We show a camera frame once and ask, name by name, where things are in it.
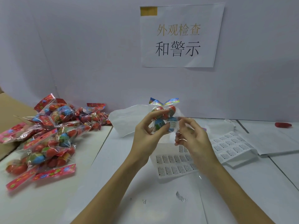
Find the table surface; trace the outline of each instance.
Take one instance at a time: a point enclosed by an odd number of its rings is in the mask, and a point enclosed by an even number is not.
[[[77,191],[82,177],[92,165],[111,128],[103,126],[100,131],[89,132],[76,140],[74,158],[77,167],[72,176],[65,176],[60,180],[49,178],[28,182],[21,190],[16,189],[16,192],[10,195],[5,185],[11,181],[11,177],[5,171],[0,172],[1,223],[55,223],[63,214],[69,198]],[[5,170],[6,163],[16,157],[14,152],[1,161],[0,170]]]
[[[248,121],[240,120],[240,123],[250,132],[277,132],[275,122],[269,121]],[[292,123],[292,127],[288,129],[279,128],[280,131],[291,135],[292,138],[299,139],[299,123]],[[271,155],[270,158],[281,169],[281,171],[289,178],[289,180],[299,189],[299,152],[289,154]]]
[[[218,123],[223,120],[219,119],[196,119],[196,121],[205,127],[209,123]],[[236,130],[240,133],[245,133],[243,128],[235,122]],[[107,182],[111,175],[117,170],[122,161],[125,159],[129,152],[133,138],[131,136],[119,138],[116,131],[113,129],[110,136],[107,138],[102,150],[95,159],[91,169],[81,183],[78,191],[74,197],[69,201],[68,208],[60,220],[60,224],[69,224],[82,209],[91,201],[100,188]],[[299,192],[295,186],[288,180],[288,178],[277,168],[270,158],[256,157],[256,159],[247,162],[245,165],[232,169],[225,167],[231,176],[240,184],[244,191],[271,217],[276,223],[298,223],[299,213]],[[135,196],[141,199],[144,196],[144,190],[147,191],[149,182],[142,181],[144,176],[142,173],[133,180],[129,188],[129,194],[126,193],[125,198],[128,196]],[[222,200],[221,196],[211,185],[209,180],[204,176],[201,178],[194,177],[199,187],[204,212],[208,223],[236,223],[234,217]],[[192,188],[195,198],[198,195],[198,189]],[[127,214],[130,209],[136,209],[137,206],[129,205],[129,208],[120,208],[121,213]],[[206,220],[197,220],[197,223],[205,223]]]

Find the left hand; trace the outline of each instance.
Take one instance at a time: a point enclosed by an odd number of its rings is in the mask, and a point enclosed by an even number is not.
[[[152,134],[152,129],[149,128],[149,124],[151,124],[154,117],[161,116],[168,112],[169,110],[150,112],[136,126],[133,145],[127,159],[132,162],[137,162],[140,168],[146,165],[150,155],[157,147],[159,140],[163,135],[168,133],[170,127],[170,124],[167,123]]]

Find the white backdrop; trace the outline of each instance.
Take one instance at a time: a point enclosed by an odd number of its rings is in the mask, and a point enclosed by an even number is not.
[[[59,95],[109,110],[299,121],[299,0],[28,0]],[[213,68],[142,68],[140,6],[225,2]]]
[[[0,86],[32,107],[57,96],[27,0],[0,0]]]

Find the cardboard box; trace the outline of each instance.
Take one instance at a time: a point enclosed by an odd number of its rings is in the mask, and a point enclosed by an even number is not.
[[[37,112],[20,101],[17,101],[4,93],[0,88],[0,133],[12,128],[22,121],[14,115],[19,117],[35,116]],[[16,149],[17,143],[0,143],[0,161]]]

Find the right hand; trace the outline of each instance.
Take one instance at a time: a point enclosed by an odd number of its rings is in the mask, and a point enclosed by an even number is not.
[[[175,145],[183,145],[189,150],[194,164],[201,173],[206,176],[212,174],[221,164],[213,151],[207,133],[194,119],[185,117],[179,117],[179,119],[181,134],[176,135]]]

